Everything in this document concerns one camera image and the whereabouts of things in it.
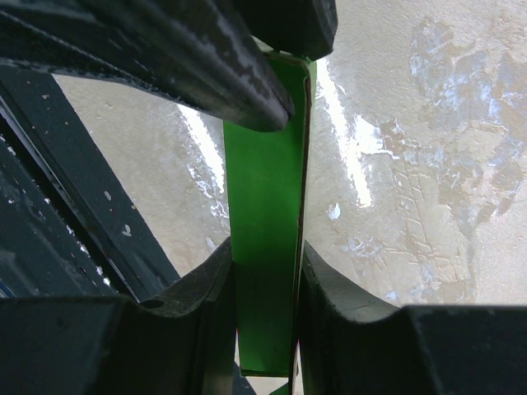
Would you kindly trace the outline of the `green paper box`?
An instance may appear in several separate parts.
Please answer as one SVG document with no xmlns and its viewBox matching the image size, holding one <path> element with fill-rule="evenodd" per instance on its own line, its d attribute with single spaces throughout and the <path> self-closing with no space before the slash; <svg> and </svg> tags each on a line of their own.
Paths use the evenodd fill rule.
<svg viewBox="0 0 527 395">
<path fill-rule="evenodd" d="M 240 372 L 285 378 L 276 392 L 292 394 L 317 64 L 277 50 L 265 57 L 291 94 L 295 115 L 279 132 L 223 124 Z"/>
</svg>

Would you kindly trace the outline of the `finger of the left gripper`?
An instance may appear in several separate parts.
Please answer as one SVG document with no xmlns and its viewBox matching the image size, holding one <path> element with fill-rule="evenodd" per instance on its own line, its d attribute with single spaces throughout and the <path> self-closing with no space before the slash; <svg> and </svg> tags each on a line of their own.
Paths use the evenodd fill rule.
<svg viewBox="0 0 527 395">
<path fill-rule="evenodd" d="M 131 86 L 259 132 L 295 113 L 223 1 L 4 1 L 1 63 Z"/>
<path fill-rule="evenodd" d="M 240 0 L 236 10 L 252 36 L 271 48 L 318 60 L 333 52 L 334 0 Z"/>
</svg>

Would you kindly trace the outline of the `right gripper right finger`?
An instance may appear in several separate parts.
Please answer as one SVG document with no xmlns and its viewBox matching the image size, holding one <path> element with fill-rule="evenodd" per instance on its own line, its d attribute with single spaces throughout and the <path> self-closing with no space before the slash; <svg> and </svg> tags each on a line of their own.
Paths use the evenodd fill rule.
<svg viewBox="0 0 527 395">
<path fill-rule="evenodd" d="M 305 246 L 300 352 L 308 394 L 523 394 L 526 309 L 374 296 Z"/>
</svg>

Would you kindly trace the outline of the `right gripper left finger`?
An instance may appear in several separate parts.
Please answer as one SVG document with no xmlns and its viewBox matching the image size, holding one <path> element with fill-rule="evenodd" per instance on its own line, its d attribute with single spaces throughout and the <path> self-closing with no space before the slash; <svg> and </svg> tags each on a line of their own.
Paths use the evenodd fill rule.
<svg viewBox="0 0 527 395">
<path fill-rule="evenodd" d="M 231 243 L 157 296 L 1 303 L 4 394 L 229 394 L 236 307 Z"/>
</svg>

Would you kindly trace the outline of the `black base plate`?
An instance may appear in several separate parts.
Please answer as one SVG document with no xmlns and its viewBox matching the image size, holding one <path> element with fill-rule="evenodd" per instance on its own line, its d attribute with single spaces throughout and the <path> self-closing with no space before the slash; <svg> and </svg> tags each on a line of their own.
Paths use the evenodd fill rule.
<svg viewBox="0 0 527 395">
<path fill-rule="evenodd" d="M 1 295 L 126 295 L 178 280 L 49 74 L 1 70 Z"/>
</svg>

